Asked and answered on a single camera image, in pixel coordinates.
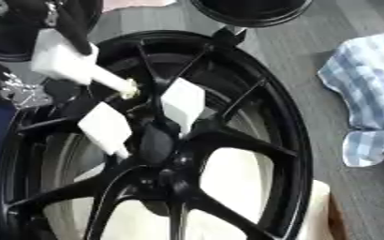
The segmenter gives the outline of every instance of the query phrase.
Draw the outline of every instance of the metal clip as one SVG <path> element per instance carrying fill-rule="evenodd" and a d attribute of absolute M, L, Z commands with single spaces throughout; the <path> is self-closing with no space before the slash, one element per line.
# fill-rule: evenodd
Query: metal clip
<path fill-rule="evenodd" d="M 4 73 L 8 80 L 2 82 L 0 96 L 10 100 L 16 109 L 38 107 L 52 103 L 52 99 L 44 90 L 42 84 L 23 83 L 13 73 Z"/>

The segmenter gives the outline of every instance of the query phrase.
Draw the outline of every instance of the blue checkered cloth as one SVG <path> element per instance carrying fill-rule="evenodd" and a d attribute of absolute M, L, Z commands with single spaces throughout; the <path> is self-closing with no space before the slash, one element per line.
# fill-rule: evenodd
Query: blue checkered cloth
<path fill-rule="evenodd" d="M 343 143 L 348 166 L 366 167 L 384 159 L 384 34 L 344 42 L 319 78 L 341 95 L 349 110 Z"/>

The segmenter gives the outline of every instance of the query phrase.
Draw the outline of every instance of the gray carpet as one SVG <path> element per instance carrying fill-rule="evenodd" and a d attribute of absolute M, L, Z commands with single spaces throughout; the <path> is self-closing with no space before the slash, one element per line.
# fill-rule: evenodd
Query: gray carpet
<path fill-rule="evenodd" d="M 188 1 L 162 8 L 130 8 L 104 16 L 94 41 L 142 30 L 179 29 L 211 34 L 220 26 Z M 384 163 L 350 169 L 341 160 L 348 131 L 341 99 L 316 77 L 344 40 L 384 32 L 384 0 L 315 0 L 299 19 L 267 29 L 249 30 L 245 50 L 265 63 L 294 96 L 309 129 L 315 175 L 332 186 L 343 209 L 349 239 L 384 240 Z M 24 65 L 12 66 L 25 75 Z M 27 75 L 28 79 L 37 77 Z"/>

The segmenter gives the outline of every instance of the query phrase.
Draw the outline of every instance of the white foam block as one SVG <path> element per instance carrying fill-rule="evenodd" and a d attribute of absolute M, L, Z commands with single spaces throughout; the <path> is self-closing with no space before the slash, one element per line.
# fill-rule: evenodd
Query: white foam block
<path fill-rule="evenodd" d="M 161 101 L 164 114 L 186 134 L 205 108 L 205 90 L 179 78 L 166 90 Z"/>
<path fill-rule="evenodd" d="M 126 118 L 105 102 L 100 102 L 78 124 L 87 138 L 108 155 L 124 153 L 125 141 L 132 135 Z"/>
<path fill-rule="evenodd" d="M 54 29 L 42 29 L 37 35 L 37 42 L 30 68 L 53 79 L 68 79 L 88 85 L 92 81 L 92 68 L 98 56 L 94 44 L 92 54 L 79 53 L 72 44 Z"/>
<path fill-rule="evenodd" d="M 92 54 L 80 54 L 72 44 L 54 29 L 40 30 L 32 56 L 31 69 L 53 79 L 67 79 L 88 85 L 92 80 L 132 98 L 138 88 L 133 80 L 125 80 L 96 65 L 98 48 L 91 44 Z"/>

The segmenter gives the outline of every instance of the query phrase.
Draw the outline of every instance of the wheel rim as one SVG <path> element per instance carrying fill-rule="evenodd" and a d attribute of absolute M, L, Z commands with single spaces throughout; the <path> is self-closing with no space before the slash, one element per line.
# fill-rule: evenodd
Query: wheel rim
<path fill-rule="evenodd" d="M 176 69 L 166 70 L 168 76 L 162 76 L 165 74 L 161 70 L 155 70 L 160 65 L 157 60 L 175 62 Z M 91 215 L 84 239 L 100 239 L 121 192 L 124 192 L 125 200 L 160 200 L 170 202 L 173 209 L 183 209 L 181 206 L 186 205 L 190 209 L 202 210 L 229 222 L 251 238 L 293 239 L 296 236 L 310 195 L 310 146 L 295 104 L 265 67 L 248 54 L 218 45 L 209 37 L 173 31 L 140 33 L 106 41 L 101 45 L 100 64 L 124 77 L 134 76 L 142 85 L 142 97 L 122 102 L 112 97 L 109 89 L 93 85 L 90 91 L 84 91 L 87 98 L 95 97 L 93 100 L 82 101 L 79 97 L 60 109 L 50 106 L 18 112 L 7 135 L 0 162 L 0 236 L 42 239 L 41 233 L 51 232 L 42 213 L 45 206 L 67 199 L 96 196 L 93 211 L 96 215 Z M 222 78 L 229 79 L 229 82 L 208 82 L 199 78 L 199 72 L 217 71 L 218 68 L 226 72 L 224 76 L 221 71 L 216 74 L 221 73 Z M 220 112 L 198 121 L 184 140 L 176 140 L 175 150 L 163 157 L 164 161 L 144 159 L 144 153 L 138 150 L 141 138 L 134 137 L 128 145 L 133 157 L 120 164 L 108 157 L 109 162 L 102 174 L 39 193 L 41 161 L 35 161 L 35 158 L 42 159 L 48 136 L 57 132 L 79 132 L 77 121 L 99 100 L 108 101 L 119 111 L 129 110 L 127 116 L 132 117 L 131 123 L 139 123 L 140 118 L 152 115 L 156 123 L 153 127 L 172 137 L 173 127 L 164 117 L 161 118 L 156 101 L 153 101 L 157 97 L 149 96 L 161 94 L 170 80 L 178 76 L 222 92 L 230 97 L 231 102 L 218 105 L 216 109 Z M 152 87 L 151 80 L 158 84 Z M 216 102 L 217 96 L 207 96 L 207 102 Z M 264 107 L 258 105 L 261 99 Z M 226 127 L 225 123 L 249 103 L 257 104 L 258 114 L 272 124 L 268 127 L 271 143 L 257 141 Z M 137 130 L 138 136 L 143 135 L 142 124 L 133 128 L 134 136 Z M 199 188 L 199 175 L 208 155 L 220 147 L 260 152 L 273 161 L 273 186 L 258 224 L 234 213 Z M 191 158 L 193 164 L 179 168 L 176 162 L 181 158 Z M 154 180 L 153 186 L 157 182 L 157 187 L 143 190 L 138 181 L 144 177 Z M 176 219 L 172 226 L 180 227 L 182 224 L 179 218 Z M 179 232 L 171 234 L 171 239 L 182 239 Z"/>

